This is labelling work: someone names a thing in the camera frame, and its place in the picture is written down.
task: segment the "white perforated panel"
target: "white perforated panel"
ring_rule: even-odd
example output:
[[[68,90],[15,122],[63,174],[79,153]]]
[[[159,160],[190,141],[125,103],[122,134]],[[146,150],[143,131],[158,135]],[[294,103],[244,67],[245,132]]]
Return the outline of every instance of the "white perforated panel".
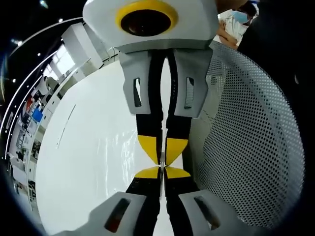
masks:
[[[281,90],[255,63],[217,42],[209,93],[192,121],[196,181],[255,226],[276,226],[300,196],[304,153]]]

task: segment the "ceiling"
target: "ceiling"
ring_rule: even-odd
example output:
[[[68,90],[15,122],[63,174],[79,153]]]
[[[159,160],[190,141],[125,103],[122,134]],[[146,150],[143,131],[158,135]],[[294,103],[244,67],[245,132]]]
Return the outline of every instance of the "ceiling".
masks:
[[[34,37],[22,45],[13,55],[10,53],[17,47],[11,40],[24,41],[39,30],[53,25],[60,18],[63,20],[82,16],[83,6],[86,0],[45,0],[48,8],[40,4],[40,0],[14,0],[1,1],[1,22],[2,32],[0,37],[0,62],[5,61],[4,75],[4,98],[0,100],[0,120],[2,121],[7,106],[16,92],[17,88],[27,77],[27,75],[48,55],[60,47],[62,33],[75,22],[64,23]],[[42,67],[28,79],[23,85],[13,104],[18,105],[28,92],[27,85],[32,85],[41,75],[41,69],[46,67],[46,61]],[[12,106],[9,110],[15,113],[16,109]],[[3,144],[7,140],[7,133],[2,132],[0,137],[0,149],[3,151]]]

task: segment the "yellow ring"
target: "yellow ring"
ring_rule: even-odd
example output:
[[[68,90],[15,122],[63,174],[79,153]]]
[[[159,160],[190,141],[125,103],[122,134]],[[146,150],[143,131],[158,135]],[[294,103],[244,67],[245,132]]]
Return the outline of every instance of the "yellow ring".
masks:
[[[154,10],[165,14],[171,21],[170,27],[163,33],[171,30],[177,24],[178,15],[176,10],[169,4],[158,0],[136,1],[120,8],[116,13],[116,24],[123,30],[121,26],[122,19],[131,12],[138,10]]]

